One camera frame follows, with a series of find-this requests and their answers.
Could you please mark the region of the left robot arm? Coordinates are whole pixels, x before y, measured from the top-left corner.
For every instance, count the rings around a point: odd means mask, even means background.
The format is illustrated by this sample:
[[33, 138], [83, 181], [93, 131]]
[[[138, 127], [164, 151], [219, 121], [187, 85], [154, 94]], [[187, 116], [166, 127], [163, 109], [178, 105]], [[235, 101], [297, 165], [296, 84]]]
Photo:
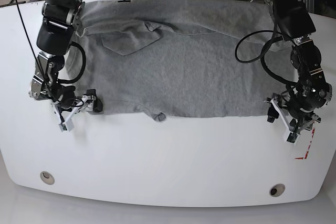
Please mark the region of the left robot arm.
[[[275, 80], [283, 83], [286, 90], [267, 98], [267, 121], [281, 118], [285, 127], [284, 140], [294, 144], [303, 130], [312, 130], [320, 117], [314, 110], [326, 105], [332, 98], [332, 86], [326, 82], [321, 68], [321, 52], [310, 35], [316, 32], [304, 0], [264, 0], [269, 7], [274, 27], [258, 57], [262, 68]], [[270, 47], [280, 41], [292, 43], [291, 64], [297, 70], [298, 81], [289, 81], [273, 73], [266, 65], [265, 55]]]

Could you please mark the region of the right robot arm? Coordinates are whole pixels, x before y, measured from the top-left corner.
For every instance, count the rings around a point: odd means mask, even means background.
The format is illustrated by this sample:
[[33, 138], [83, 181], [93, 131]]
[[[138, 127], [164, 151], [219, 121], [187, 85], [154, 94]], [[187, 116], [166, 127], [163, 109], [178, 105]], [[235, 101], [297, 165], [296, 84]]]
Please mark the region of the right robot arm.
[[[35, 74], [31, 81], [31, 98], [49, 100], [58, 118], [62, 131], [74, 128], [72, 117], [81, 112], [102, 112], [103, 105], [96, 91], [89, 89], [82, 96], [75, 95], [74, 83], [80, 80], [86, 68], [86, 53], [81, 45], [73, 41], [79, 27], [79, 19], [85, 4], [83, 0], [45, 0], [43, 22], [37, 37], [41, 50], [35, 58]], [[65, 66], [65, 54], [71, 47], [82, 57], [79, 73], [72, 79], [60, 79], [60, 70]]]

